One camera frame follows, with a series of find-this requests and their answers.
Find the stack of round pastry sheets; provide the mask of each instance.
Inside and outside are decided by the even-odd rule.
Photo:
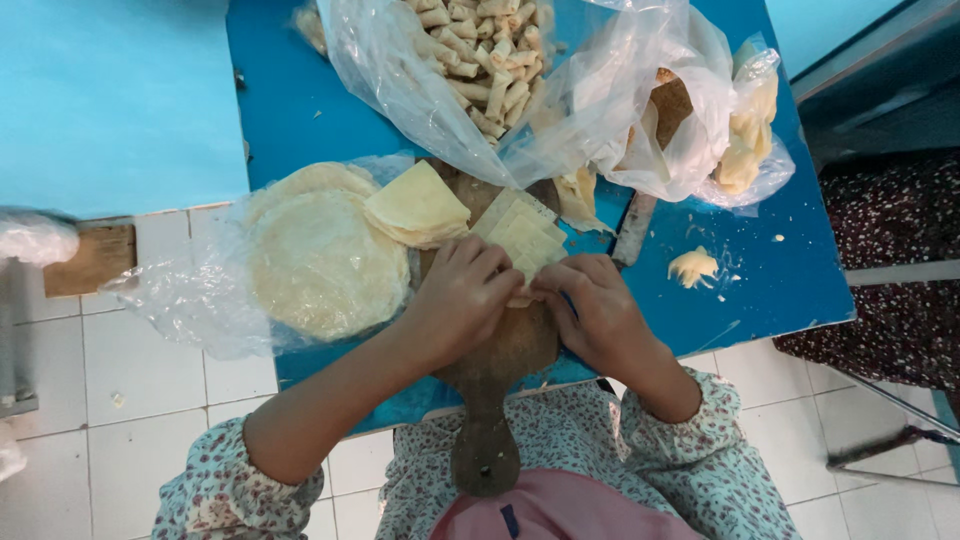
[[[391,319],[407,295],[407,248],[370,224],[379,190],[359,167],[314,163],[253,194],[252,291],[279,322],[331,341]]]

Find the dough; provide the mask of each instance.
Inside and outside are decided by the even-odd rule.
[[[524,202],[527,198],[533,199],[533,196],[523,191],[504,189],[472,230],[488,243],[502,246],[514,263],[514,268],[523,272],[523,289],[510,300],[507,307],[529,306],[533,302],[527,296],[530,281],[543,266],[567,255],[564,249],[566,233],[553,224],[556,214],[536,199],[537,208],[527,204]],[[494,224],[497,215],[500,217]]]
[[[593,201],[593,189],[597,185],[597,175],[580,167],[577,172],[565,174],[553,179],[560,195],[560,216],[567,225],[577,231],[610,231],[613,229],[596,217],[596,205]]]
[[[269,189],[266,195],[274,196]],[[391,319],[406,296],[407,249],[367,222],[360,194],[296,195],[266,210],[251,239],[259,303],[277,321],[321,340]]]
[[[266,189],[256,190],[247,203],[244,224],[250,227],[263,217],[267,210],[303,193],[321,189],[343,189],[366,199],[380,187],[373,182],[373,176],[361,167],[343,165],[336,161],[313,163],[294,171]]]
[[[396,177],[364,208],[371,223],[389,237],[422,250],[468,233],[470,210],[426,161]]]
[[[699,283],[706,285],[707,288],[713,288],[704,281],[703,276],[715,277],[717,269],[717,260],[707,255],[704,246],[698,246],[696,250],[686,252],[670,261],[666,278],[669,280],[676,272],[680,276],[680,283],[686,288],[696,286]]]

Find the food scrap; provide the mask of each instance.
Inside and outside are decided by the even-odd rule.
[[[666,278],[668,280],[673,278],[673,274],[676,272],[680,277],[680,283],[686,288],[694,287],[700,283],[708,288],[713,288],[712,285],[704,281],[703,276],[714,278],[718,269],[717,260],[707,255],[704,246],[697,246],[696,250],[686,252],[670,261],[670,265],[667,266]]]

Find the wooden cutting board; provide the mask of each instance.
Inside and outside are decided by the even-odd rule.
[[[440,160],[429,160],[457,198],[470,210],[469,225],[493,202],[502,187],[487,184]],[[527,192],[560,213],[552,180],[531,185]],[[420,252],[420,274],[426,276],[435,250]],[[560,337],[553,315],[542,302],[507,308],[493,336],[472,353],[434,372],[464,399],[466,418],[450,455],[453,481],[473,497],[495,497],[510,491],[520,474],[520,454],[503,400],[520,378],[557,359]]]

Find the floral shirt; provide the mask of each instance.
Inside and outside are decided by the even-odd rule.
[[[688,370],[703,401],[690,420],[664,424],[628,392],[621,403],[593,383],[505,404],[523,468],[586,475],[627,498],[680,516],[706,538],[800,538],[759,452],[736,424],[740,399],[712,374]],[[426,538],[457,497],[450,449],[462,414],[397,428],[380,490],[377,539]],[[160,488],[153,537],[303,540],[323,469],[285,485],[250,464],[243,418],[202,435],[186,470]]]

